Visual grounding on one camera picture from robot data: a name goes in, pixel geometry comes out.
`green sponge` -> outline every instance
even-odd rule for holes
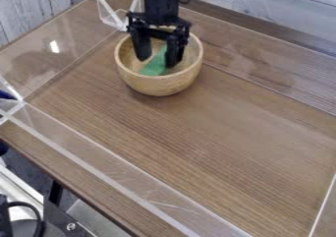
[[[165,74],[166,71],[165,52],[166,52],[166,45],[164,45],[164,47],[157,52],[149,63],[140,70],[138,73],[142,76],[161,76]]]

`wooden bowl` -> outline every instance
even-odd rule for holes
[[[152,53],[156,54],[165,41],[152,38]],[[118,42],[114,51],[118,71],[125,83],[136,91],[153,95],[166,96],[184,90],[194,81],[202,65],[204,46],[198,38],[190,34],[190,42],[185,48],[182,61],[168,70],[164,76],[144,76],[140,69],[148,64],[152,57],[138,61],[132,47],[129,35]]]

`wooden table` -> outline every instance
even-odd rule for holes
[[[126,9],[130,0],[106,1]],[[66,39],[70,53],[56,58],[45,51],[18,59],[10,56],[24,50],[20,47],[36,45],[41,29],[0,57],[14,61],[12,68],[28,71],[40,64],[42,70],[49,65],[58,69],[81,54],[80,49],[90,47],[92,39],[106,36],[46,85],[36,89],[36,78],[25,84],[25,101],[248,234],[308,236],[336,170],[334,58],[182,10],[205,46],[202,72],[184,92],[149,97],[130,90],[117,74],[113,50],[125,34],[109,34],[108,28],[88,33],[89,26],[82,27],[80,17],[92,26],[98,21],[86,5],[53,23],[65,29],[74,25],[74,38]],[[317,50],[328,46],[318,45]],[[14,88],[22,85],[26,71],[6,72]],[[130,233],[182,236],[13,122],[1,126],[0,136]],[[94,152],[77,156],[101,169],[112,164]]]

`green object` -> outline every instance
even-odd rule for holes
[[[152,60],[140,70],[140,74],[142,76],[161,76],[165,75],[166,67],[165,67],[165,51],[166,45],[157,52]]]

